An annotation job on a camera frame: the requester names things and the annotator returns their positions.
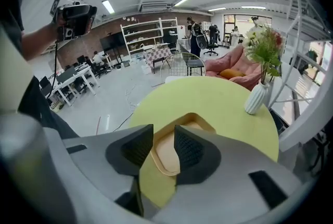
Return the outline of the yellow cushion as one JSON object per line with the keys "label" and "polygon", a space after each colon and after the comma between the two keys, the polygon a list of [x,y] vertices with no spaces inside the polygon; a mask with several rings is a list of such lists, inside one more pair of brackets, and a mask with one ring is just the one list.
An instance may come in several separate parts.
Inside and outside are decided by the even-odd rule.
{"label": "yellow cushion", "polygon": [[230,80],[234,77],[244,77],[245,74],[242,73],[241,71],[238,71],[238,70],[225,69],[225,70],[220,72],[220,76],[227,79],[227,80]]}

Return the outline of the pink padded lounge chair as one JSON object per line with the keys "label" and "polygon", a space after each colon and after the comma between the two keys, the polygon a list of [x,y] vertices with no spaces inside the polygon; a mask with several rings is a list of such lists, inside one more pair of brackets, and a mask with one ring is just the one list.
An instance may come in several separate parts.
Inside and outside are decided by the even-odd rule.
{"label": "pink padded lounge chair", "polygon": [[251,91],[260,81],[261,66],[246,57],[245,48],[238,44],[232,51],[223,57],[205,61],[206,76],[227,80],[220,76],[225,69],[241,71],[244,77],[234,77],[228,81],[237,83]]}

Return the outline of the checkered cloth table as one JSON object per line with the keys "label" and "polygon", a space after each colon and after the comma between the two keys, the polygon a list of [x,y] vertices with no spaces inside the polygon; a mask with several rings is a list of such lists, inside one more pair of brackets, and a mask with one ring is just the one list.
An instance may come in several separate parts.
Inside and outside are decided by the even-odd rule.
{"label": "checkered cloth table", "polygon": [[155,63],[164,61],[167,57],[171,56],[171,54],[171,50],[167,45],[144,51],[146,63],[153,73],[155,73]]}

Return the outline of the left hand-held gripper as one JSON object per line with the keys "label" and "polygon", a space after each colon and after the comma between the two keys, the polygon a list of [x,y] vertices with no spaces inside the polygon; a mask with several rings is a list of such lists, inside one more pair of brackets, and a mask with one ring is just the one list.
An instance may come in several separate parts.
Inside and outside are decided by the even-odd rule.
{"label": "left hand-held gripper", "polygon": [[92,19],[83,21],[74,21],[68,24],[69,19],[82,16],[94,16],[97,13],[97,7],[91,5],[79,5],[79,1],[72,0],[54,0],[50,9],[52,24],[57,28],[57,40],[67,41],[69,35],[85,35],[89,33],[92,26]]}

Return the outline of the black television screen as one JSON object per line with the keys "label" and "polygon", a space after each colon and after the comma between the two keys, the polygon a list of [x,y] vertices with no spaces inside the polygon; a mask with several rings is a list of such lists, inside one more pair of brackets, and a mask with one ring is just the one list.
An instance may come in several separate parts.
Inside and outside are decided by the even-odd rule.
{"label": "black television screen", "polygon": [[101,38],[100,44],[105,53],[111,51],[117,54],[126,54],[127,48],[122,32],[109,33],[106,37]]}

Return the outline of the white ribbed vase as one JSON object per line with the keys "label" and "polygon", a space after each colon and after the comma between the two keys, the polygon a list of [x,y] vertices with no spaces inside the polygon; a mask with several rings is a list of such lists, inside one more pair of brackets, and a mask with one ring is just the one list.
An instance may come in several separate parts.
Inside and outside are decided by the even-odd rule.
{"label": "white ribbed vase", "polygon": [[270,84],[259,82],[247,98],[244,109],[250,115],[255,115],[262,105],[267,105],[270,92]]}

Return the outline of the green round table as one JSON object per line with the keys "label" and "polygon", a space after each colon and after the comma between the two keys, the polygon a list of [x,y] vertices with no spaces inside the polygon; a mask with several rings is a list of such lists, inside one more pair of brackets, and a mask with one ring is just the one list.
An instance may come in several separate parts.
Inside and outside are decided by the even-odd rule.
{"label": "green round table", "polygon": [[135,109],[130,127],[152,124],[157,132],[173,120],[195,113],[217,134],[246,142],[277,161],[279,142],[274,120],[265,105],[255,115],[246,113],[249,95],[249,90],[228,80],[184,77],[150,92]]}

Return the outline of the ceiling air conditioner unit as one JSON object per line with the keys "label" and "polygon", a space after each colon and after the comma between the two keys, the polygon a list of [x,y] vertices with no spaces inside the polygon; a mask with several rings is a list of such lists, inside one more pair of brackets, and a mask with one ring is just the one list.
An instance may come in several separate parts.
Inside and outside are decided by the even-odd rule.
{"label": "ceiling air conditioner unit", "polygon": [[139,11],[141,13],[154,13],[169,10],[171,7],[171,4],[164,2],[142,3]]}

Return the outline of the person's left forearm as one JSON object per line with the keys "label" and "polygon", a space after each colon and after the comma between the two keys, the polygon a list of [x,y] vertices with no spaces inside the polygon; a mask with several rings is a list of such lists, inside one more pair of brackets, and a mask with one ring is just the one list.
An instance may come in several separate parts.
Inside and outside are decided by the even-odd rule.
{"label": "person's left forearm", "polygon": [[22,33],[22,55],[26,61],[32,60],[45,51],[52,42],[57,40],[58,28],[65,25],[62,14],[58,14],[55,21],[28,33]]}

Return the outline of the white metal shelving rack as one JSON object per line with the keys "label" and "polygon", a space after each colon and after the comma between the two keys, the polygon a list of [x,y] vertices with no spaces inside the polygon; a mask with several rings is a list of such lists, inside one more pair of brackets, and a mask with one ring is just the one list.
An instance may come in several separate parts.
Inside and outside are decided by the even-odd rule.
{"label": "white metal shelving rack", "polygon": [[324,82],[333,35],[309,0],[291,0],[269,107],[305,109]]}

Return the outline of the pink white flower bouquet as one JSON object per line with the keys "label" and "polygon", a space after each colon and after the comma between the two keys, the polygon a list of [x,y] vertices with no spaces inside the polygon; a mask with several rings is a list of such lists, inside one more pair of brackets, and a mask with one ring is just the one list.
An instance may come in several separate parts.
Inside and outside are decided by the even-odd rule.
{"label": "pink white flower bouquet", "polygon": [[253,27],[248,31],[244,47],[246,56],[259,63],[261,67],[260,82],[264,85],[266,76],[278,77],[281,64],[280,54],[284,43],[281,34],[268,25]]}

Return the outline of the grey side chair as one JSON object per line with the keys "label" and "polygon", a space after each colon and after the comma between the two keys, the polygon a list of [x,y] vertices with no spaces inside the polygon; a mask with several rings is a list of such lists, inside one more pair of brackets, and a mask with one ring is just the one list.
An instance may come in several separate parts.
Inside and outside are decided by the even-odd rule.
{"label": "grey side chair", "polygon": [[187,76],[205,76],[206,67],[203,60],[190,53],[183,45],[180,45],[180,53],[185,62]]}

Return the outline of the small wooden tray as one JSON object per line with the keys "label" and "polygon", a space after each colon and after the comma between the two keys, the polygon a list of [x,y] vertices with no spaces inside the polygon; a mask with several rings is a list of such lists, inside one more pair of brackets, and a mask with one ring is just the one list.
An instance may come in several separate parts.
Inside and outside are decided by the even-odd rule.
{"label": "small wooden tray", "polygon": [[153,135],[153,146],[150,154],[158,170],[166,176],[176,176],[180,173],[180,160],[174,149],[176,125],[216,133],[216,130],[196,113],[187,113],[158,129]]}

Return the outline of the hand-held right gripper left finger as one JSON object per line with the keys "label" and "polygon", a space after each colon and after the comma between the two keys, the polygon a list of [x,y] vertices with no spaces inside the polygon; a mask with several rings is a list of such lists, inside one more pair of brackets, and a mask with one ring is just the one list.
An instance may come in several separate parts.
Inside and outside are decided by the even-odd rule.
{"label": "hand-held right gripper left finger", "polygon": [[153,141],[153,125],[61,139],[46,129],[54,164],[79,181],[83,178],[113,202],[140,201],[139,170]]}

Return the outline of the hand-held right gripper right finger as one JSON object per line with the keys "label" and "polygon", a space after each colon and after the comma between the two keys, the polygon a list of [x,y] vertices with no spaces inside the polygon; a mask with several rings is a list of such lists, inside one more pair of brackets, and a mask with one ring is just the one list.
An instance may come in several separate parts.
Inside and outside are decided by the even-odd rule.
{"label": "hand-held right gripper right finger", "polygon": [[156,224],[244,224],[270,212],[301,187],[287,168],[239,140],[176,126],[175,193],[154,215]]}

